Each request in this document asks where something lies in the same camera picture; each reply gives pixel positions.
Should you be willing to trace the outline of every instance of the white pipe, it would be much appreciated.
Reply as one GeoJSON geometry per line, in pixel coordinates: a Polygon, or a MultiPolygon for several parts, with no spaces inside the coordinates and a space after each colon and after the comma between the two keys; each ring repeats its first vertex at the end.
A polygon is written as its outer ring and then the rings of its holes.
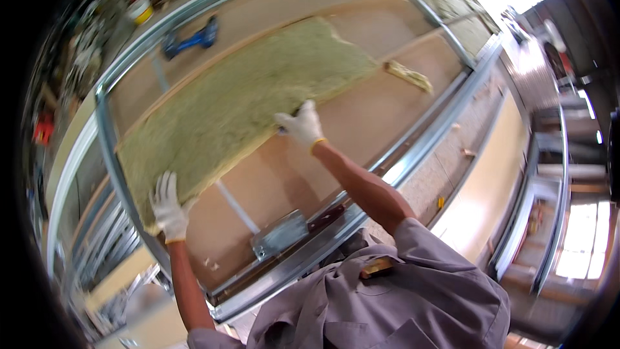
{"type": "Polygon", "coordinates": [[[224,186],[224,184],[220,180],[217,180],[215,182],[215,186],[217,186],[218,189],[220,189],[220,192],[222,193],[222,196],[226,198],[226,202],[228,202],[228,205],[232,208],[232,210],[234,210],[235,213],[237,213],[237,216],[239,216],[241,221],[244,222],[244,224],[252,231],[252,233],[255,235],[259,233],[260,232],[259,227],[254,223],[254,221],[252,221],[250,216],[248,216],[248,214],[243,210],[243,208],[241,207],[241,205],[239,205],[239,203],[233,197],[233,195],[230,194],[230,191],[228,191],[226,186],[224,186]]]}

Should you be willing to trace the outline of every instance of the red object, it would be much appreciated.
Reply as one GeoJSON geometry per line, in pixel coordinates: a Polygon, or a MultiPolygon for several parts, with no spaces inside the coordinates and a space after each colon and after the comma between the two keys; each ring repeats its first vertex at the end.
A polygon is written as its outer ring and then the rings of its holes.
{"type": "Polygon", "coordinates": [[[36,144],[47,146],[52,132],[54,132],[54,116],[49,112],[41,112],[35,124],[32,140],[36,144]]]}

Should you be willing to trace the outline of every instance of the forearm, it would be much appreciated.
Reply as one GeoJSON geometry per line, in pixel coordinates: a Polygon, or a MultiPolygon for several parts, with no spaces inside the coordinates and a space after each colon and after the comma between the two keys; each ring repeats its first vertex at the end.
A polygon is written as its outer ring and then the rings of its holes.
{"type": "Polygon", "coordinates": [[[357,205],[391,235],[415,213],[405,199],[380,177],[357,166],[327,141],[316,143],[312,153],[338,180],[357,205]]]}
{"type": "Polygon", "coordinates": [[[198,327],[215,329],[205,297],[191,270],[185,241],[168,244],[168,252],[170,253],[174,294],[185,328],[188,332],[198,327]]]}

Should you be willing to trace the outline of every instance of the white work glove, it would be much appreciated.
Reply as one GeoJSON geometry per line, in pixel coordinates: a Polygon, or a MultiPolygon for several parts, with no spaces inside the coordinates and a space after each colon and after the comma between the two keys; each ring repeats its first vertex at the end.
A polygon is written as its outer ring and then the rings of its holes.
{"type": "Polygon", "coordinates": [[[327,140],[323,136],[319,115],[314,109],[314,100],[304,101],[297,116],[281,112],[274,115],[274,120],[310,152],[316,143],[327,140]]]}
{"type": "Polygon", "coordinates": [[[185,240],[189,212],[196,203],[195,198],[187,201],[183,206],[177,199],[177,174],[166,171],[157,179],[155,195],[149,192],[151,208],[155,214],[155,223],[166,236],[166,244],[185,240]]]}

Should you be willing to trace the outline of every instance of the blue power drill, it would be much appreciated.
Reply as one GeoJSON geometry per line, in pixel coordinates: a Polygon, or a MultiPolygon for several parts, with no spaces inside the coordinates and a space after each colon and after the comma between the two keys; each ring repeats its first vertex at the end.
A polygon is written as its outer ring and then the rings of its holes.
{"type": "Polygon", "coordinates": [[[170,33],[164,36],[161,50],[169,61],[175,58],[181,50],[190,48],[194,45],[200,45],[203,49],[210,48],[215,42],[217,33],[218,21],[215,15],[213,15],[209,18],[205,27],[201,28],[196,34],[184,41],[178,42],[176,33],[170,33]]]}

